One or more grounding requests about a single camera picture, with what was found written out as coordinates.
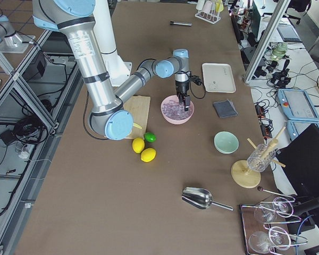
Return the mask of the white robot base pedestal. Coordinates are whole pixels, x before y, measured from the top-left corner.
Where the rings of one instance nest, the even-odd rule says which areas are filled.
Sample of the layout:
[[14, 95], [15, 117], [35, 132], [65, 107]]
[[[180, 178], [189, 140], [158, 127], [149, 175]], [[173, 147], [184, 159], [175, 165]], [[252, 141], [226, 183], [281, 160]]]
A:
[[94, 33], [112, 86], [119, 87], [131, 74], [132, 63], [125, 62], [118, 54], [108, 1], [96, 1], [93, 11]]

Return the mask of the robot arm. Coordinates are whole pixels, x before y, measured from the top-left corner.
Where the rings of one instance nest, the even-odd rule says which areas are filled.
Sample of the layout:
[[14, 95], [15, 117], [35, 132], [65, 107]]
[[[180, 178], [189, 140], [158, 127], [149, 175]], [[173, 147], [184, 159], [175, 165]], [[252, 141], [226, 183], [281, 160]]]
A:
[[107, 1], [33, 1], [32, 7], [37, 27], [67, 37], [93, 101], [88, 124], [106, 139], [122, 140], [131, 133], [133, 117], [123, 105], [152, 77], [174, 75], [177, 86], [188, 84], [188, 51], [176, 49], [167, 59], [144, 60], [136, 72], [113, 89], [107, 57], [100, 50], [103, 40], [114, 39]]
[[22, 54], [28, 47], [28, 38], [19, 35], [5, 15], [0, 16], [0, 51]]

